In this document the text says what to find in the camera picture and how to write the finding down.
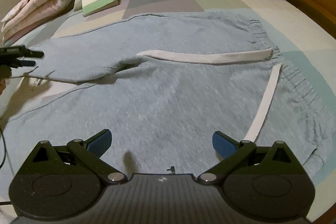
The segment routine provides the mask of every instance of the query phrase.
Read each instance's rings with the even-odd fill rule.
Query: pink floral blanket
[[[0,22],[2,42],[9,46],[36,24],[44,22],[62,13],[73,0],[22,0]]]

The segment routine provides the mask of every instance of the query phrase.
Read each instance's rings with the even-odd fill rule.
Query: bed
[[[285,0],[121,0],[118,6],[86,18],[81,11],[69,12],[36,28],[17,41],[16,45],[40,45],[52,37],[75,35],[141,13],[203,12],[212,9],[237,10],[258,18],[269,38],[279,46],[283,57],[301,70],[321,96],[323,103],[336,113],[336,40]],[[75,86],[72,83],[29,77],[13,78],[0,97],[3,119],[28,110],[44,100],[50,100]],[[334,148],[328,160],[312,178],[316,197],[308,214],[311,221],[316,220],[335,203],[335,137],[333,141]],[[2,184],[9,185],[11,179],[12,177],[7,177],[5,181],[2,180]],[[8,199],[3,189],[1,196],[4,200]],[[3,214],[4,219],[11,219],[14,212],[6,208]]]

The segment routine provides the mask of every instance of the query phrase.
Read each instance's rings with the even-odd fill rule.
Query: silver screw
[[[199,178],[207,182],[211,182],[217,179],[216,175],[212,173],[203,173]]]
[[[119,173],[119,172],[115,172],[115,173],[111,173],[107,176],[107,178],[109,180],[112,180],[112,181],[120,181],[122,179],[124,179],[124,175],[122,173]]]

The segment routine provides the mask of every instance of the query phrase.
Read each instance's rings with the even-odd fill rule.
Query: wire
[[[6,142],[5,142],[5,136],[3,135],[2,129],[0,127],[0,139],[2,137],[2,141],[3,141],[3,147],[4,147],[4,154],[3,154],[3,159],[2,162],[0,164],[0,169],[3,167],[3,165],[5,164],[5,160],[6,160],[6,154],[7,154],[7,148],[6,148]]]
[[[10,201],[2,201],[2,202],[0,202],[0,206],[3,206],[3,205],[12,205],[12,203]]]

